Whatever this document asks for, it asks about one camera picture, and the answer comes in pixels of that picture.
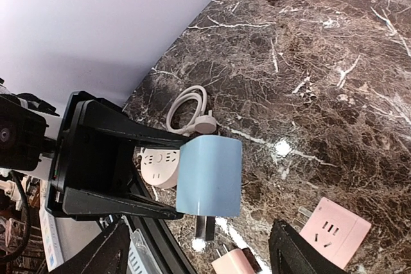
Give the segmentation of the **pink cube socket adapter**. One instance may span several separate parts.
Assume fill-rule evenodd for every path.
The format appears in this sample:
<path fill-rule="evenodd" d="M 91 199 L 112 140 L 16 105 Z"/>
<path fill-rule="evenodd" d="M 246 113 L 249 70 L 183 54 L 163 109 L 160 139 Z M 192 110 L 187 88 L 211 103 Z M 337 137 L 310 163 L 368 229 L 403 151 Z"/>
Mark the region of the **pink cube socket adapter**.
<path fill-rule="evenodd" d="M 344 269 L 370 229 L 368 221 L 323 197 L 300 235 L 328 261 Z"/>

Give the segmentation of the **pink charger plug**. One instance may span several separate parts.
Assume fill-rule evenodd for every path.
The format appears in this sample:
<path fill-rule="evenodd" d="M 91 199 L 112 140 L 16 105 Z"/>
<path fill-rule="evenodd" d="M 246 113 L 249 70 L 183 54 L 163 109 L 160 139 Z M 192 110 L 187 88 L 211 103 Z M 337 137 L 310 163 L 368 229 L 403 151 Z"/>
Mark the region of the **pink charger plug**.
<path fill-rule="evenodd" d="M 211 263 L 216 274 L 255 274 L 261 271 L 261 266 L 249 248 L 228 249 L 222 244 L 216 252 L 218 258 Z"/>

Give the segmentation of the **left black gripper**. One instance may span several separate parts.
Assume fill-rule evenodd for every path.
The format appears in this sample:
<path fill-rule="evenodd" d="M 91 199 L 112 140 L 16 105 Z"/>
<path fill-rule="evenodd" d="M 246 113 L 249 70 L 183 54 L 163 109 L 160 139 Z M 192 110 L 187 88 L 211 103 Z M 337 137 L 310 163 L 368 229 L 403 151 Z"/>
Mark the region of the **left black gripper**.
<path fill-rule="evenodd" d="M 183 214 L 127 193 L 125 173 L 134 145 L 179 149 L 189 137 L 136 123 L 121 108 L 88 92 L 71 94 L 60 126 L 46 195 L 58 218 L 95 220 L 109 215 L 177 220 Z"/>

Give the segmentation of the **blue charger plug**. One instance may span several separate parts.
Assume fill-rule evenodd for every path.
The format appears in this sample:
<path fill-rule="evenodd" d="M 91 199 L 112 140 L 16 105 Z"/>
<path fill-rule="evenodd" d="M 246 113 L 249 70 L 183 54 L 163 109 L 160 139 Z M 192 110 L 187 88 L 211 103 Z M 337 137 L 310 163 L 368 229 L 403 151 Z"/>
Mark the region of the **blue charger plug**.
<path fill-rule="evenodd" d="M 195 238 L 214 239 L 215 218 L 240 215 L 242 142 L 201 135 L 180 147 L 176 210 L 196 217 Z"/>

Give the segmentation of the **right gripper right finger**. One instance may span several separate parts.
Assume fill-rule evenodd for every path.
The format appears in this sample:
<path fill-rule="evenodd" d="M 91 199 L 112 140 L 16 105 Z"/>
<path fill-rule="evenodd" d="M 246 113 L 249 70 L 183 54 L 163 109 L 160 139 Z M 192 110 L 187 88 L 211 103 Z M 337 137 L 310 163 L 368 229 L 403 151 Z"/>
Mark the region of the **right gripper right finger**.
<path fill-rule="evenodd" d="M 276 219 L 268 240 L 272 273 L 346 274 L 323 257 L 286 221 Z"/>

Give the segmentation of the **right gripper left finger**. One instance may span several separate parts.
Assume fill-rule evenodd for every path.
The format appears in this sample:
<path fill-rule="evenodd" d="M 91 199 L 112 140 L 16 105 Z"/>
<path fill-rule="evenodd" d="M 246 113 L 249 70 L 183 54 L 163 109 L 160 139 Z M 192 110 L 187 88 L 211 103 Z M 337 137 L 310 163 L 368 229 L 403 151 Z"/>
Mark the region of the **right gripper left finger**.
<path fill-rule="evenodd" d="M 124 221 L 112 223 L 83 250 L 52 270 L 60 274 L 126 273 L 130 236 Z"/>

